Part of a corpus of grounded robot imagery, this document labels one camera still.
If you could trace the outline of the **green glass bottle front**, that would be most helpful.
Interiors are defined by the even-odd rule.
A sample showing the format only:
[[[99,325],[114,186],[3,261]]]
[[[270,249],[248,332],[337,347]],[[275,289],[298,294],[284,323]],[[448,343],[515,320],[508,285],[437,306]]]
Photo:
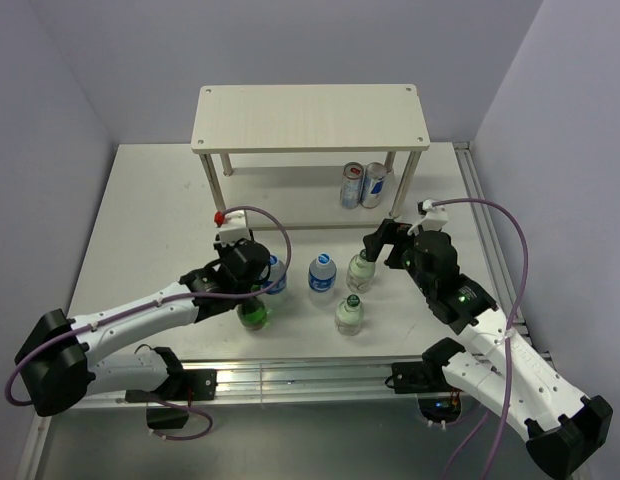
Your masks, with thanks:
[[[260,330],[268,321],[268,309],[259,296],[241,300],[236,312],[240,323],[247,330]]]

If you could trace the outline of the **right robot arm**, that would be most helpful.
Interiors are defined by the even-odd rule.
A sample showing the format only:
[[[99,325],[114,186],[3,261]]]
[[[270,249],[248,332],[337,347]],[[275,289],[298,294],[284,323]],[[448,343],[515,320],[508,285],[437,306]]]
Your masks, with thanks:
[[[571,385],[517,330],[507,329],[497,302],[461,273],[447,233],[386,219],[363,244],[371,261],[391,246],[385,265],[406,272],[430,311],[454,333],[420,360],[392,365],[396,393],[452,388],[472,396],[506,419],[553,479],[569,478],[605,443],[611,405]]]

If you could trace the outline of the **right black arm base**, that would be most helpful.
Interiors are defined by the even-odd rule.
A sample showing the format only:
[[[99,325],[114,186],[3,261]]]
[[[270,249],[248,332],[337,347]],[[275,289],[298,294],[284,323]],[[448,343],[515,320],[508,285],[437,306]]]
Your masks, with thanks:
[[[461,416],[459,391],[429,362],[392,363],[384,385],[397,395],[415,395],[419,412],[427,422],[451,423]]]

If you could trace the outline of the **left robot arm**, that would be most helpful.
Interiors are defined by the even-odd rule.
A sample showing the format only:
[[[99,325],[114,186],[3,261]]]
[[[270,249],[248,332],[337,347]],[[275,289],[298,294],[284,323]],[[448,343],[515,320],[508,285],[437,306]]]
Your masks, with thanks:
[[[240,240],[217,246],[218,259],[183,275],[159,292],[89,315],[44,314],[15,356],[13,378],[30,395],[26,405],[41,417],[68,410],[86,396],[122,390],[173,399],[185,386],[183,367],[168,348],[123,355],[121,349],[175,327],[234,309],[252,297],[270,253]]]

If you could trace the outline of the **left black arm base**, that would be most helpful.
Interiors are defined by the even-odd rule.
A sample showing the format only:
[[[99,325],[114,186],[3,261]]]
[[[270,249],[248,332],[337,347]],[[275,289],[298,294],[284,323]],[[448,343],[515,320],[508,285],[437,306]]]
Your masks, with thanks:
[[[146,405],[145,420],[151,435],[165,442],[193,441],[207,436],[213,429],[212,416],[195,403],[214,399],[216,379],[214,369],[184,371],[171,376],[151,392],[127,390],[124,402]],[[194,417],[204,420],[204,429],[198,433],[179,434]]]

